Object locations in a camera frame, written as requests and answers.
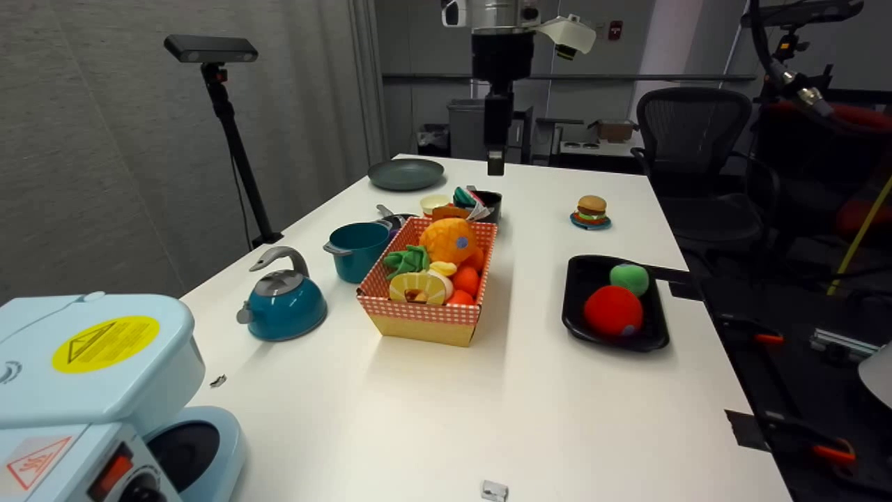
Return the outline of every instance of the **green ball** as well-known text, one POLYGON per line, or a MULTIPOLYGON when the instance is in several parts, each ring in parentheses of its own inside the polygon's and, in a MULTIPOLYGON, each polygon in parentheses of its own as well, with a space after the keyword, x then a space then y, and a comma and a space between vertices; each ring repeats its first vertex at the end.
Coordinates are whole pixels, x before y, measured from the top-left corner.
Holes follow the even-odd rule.
POLYGON ((617 265, 611 268, 611 286, 626 287, 636 296, 644 296, 650 287, 650 273, 642 265, 617 265))

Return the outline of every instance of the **black plate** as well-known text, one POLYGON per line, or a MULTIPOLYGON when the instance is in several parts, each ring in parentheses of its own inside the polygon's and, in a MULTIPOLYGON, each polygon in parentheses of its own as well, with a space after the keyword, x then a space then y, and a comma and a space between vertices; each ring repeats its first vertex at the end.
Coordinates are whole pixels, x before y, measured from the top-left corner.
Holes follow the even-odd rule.
POLYGON ((617 346, 617 349, 626 349, 626 351, 663 349, 668 343, 668 329, 667 329, 663 305, 661 305, 661 293, 658 293, 651 273, 650 273, 650 287, 642 296, 644 326, 636 335, 603 339, 603 335, 591 333, 582 322, 584 298, 596 287, 611 286, 611 268, 621 265, 621 262, 629 262, 629 261, 617 261, 617 257, 571 257, 569 261, 565 291, 564 291, 564 324, 573 339, 580 339, 584 343, 603 343, 603 346, 617 346))
POLYGON ((442 166, 430 160, 391 160, 368 172, 373 188, 387 194, 417 194, 445 183, 442 166))

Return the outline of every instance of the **yellow label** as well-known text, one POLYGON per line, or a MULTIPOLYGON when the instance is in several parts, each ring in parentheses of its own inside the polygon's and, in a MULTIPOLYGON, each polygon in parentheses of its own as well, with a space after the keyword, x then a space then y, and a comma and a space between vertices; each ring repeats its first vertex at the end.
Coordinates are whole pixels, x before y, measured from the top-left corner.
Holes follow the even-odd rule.
POLYGON ((105 372, 130 360, 155 340, 161 324, 148 317, 99 322, 53 351, 53 368, 60 375, 105 372))

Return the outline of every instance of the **red ball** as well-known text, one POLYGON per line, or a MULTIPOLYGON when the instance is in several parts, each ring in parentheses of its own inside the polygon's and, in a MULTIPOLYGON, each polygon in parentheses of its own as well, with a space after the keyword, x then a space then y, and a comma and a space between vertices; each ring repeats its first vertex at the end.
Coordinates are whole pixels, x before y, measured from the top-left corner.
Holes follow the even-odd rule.
POLYGON ((626 287, 604 286, 584 298, 582 319, 593 335, 626 339, 642 329, 644 307, 626 287))

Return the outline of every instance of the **teapot lid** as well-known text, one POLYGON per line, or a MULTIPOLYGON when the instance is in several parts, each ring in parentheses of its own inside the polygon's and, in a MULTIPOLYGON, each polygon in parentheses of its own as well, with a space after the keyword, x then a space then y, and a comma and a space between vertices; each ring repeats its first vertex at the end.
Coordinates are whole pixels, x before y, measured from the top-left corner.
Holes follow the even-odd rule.
POLYGON ((254 293, 256 293, 256 296, 283 296, 283 293, 297 291, 300 282, 303 282, 303 273, 276 272, 276 273, 261 277, 261 279, 254 286, 254 293))

